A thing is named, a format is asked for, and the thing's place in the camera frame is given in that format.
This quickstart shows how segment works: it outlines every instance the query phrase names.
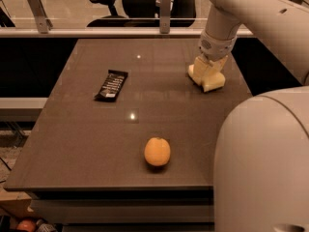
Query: office chair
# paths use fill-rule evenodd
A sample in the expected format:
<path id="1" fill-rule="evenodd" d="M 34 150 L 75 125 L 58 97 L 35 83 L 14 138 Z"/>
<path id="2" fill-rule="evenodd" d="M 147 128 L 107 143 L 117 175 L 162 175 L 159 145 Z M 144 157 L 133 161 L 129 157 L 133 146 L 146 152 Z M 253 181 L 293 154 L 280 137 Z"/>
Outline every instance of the office chair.
<path id="1" fill-rule="evenodd" d="M 15 27 L 10 18 L 5 14 L 5 12 L 0 7 L 0 27 Z"/>
<path id="2" fill-rule="evenodd" d="M 195 0 L 174 0 L 171 11 L 171 27 L 189 27 L 195 21 Z"/>
<path id="3" fill-rule="evenodd" d="M 122 0 L 128 17 L 118 15 L 115 8 L 116 0 L 90 0 L 109 8 L 111 15 L 90 22 L 88 27 L 126 27 L 155 25 L 155 0 Z"/>

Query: cable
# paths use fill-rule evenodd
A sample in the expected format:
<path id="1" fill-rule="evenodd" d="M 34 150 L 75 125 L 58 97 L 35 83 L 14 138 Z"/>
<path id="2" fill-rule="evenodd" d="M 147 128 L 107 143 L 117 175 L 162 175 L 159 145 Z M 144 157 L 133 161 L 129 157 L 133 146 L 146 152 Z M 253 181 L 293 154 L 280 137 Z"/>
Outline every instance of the cable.
<path id="1" fill-rule="evenodd" d="M 5 164 L 5 166 L 6 166 L 10 171 L 12 171 L 12 169 L 7 165 L 7 163 L 6 163 L 2 158 L 0 158 L 0 160 L 3 162 L 3 164 Z"/>

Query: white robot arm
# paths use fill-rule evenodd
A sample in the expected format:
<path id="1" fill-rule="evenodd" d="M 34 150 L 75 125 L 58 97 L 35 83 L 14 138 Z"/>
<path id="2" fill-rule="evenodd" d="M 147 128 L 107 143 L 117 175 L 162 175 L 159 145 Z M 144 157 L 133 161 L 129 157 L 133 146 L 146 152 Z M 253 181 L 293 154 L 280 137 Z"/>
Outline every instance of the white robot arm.
<path id="1" fill-rule="evenodd" d="M 288 0 L 211 0 L 201 49 L 212 61 L 229 53 L 243 23 L 303 85 L 309 84 L 309 10 Z"/>
<path id="2" fill-rule="evenodd" d="M 211 1 L 203 54 L 189 69 L 193 79 L 193 68 L 209 73 L 222 62 L 243 23 L 300 83 L 309 84 L 307 9 L 287 0 Z M 215 149 L 216 232 L 309 231 L 308 176 L 309 87 L 241 103 L 224 122 Z"/>

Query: orange ball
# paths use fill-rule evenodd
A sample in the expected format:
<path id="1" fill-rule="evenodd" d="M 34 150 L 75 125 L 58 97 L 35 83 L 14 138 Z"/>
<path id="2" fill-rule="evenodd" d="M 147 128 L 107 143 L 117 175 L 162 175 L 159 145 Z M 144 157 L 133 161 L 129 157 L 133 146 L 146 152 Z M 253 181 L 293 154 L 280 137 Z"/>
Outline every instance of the orange ball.
<path id="1" fill-rule="evenodd" d="M 147 142 L 144 155 L 148 164 L 163 166 L 167 164 L 171 157 L 171 148 L 165 139 L 153 137 Z"/>
<path id="2" fill-rule="evenodd" d="M 19 223 L 16 229 L 25 230 L 27 232 L 35 232 L 36 228 L 37 228 L 36 223 L 32 219 L 26 218 Z"/>

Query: table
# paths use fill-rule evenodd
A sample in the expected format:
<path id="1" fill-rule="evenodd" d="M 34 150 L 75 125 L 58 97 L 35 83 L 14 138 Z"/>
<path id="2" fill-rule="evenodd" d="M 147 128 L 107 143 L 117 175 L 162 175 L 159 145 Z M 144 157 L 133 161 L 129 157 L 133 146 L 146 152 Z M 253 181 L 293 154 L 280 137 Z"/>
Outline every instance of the table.
<path id="1" fill-rule="evenodd" d="M 199 54 L 197 39 L 78 40 L 5 189 L 28 192 L 37 209 L 50 199 L 123 200 L 121 193 L 203 199 L 196 193 L 212 189 L 220 127 L 251 94 L 233 57 L 225 87 L 203 93 L 186 73 Z M 94 101 L 108 70 L 128 72 L 125 85 L 116 102 Z M 161 169 L 144 160 L 154 136 L 171 146 Z"/>

